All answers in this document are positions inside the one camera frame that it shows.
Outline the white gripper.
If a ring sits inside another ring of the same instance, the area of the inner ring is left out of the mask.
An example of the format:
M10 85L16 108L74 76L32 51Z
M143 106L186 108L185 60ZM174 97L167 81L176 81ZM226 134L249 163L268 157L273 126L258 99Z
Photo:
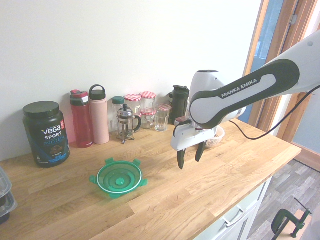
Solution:
M195 154L195 161L199 162L206 149L206 141L212 139L216 135L216 132L217 127L197 130L191 124L176 126L170 146L177 151L178 167L181 170L184 167L186 149L197 144L198 148Z

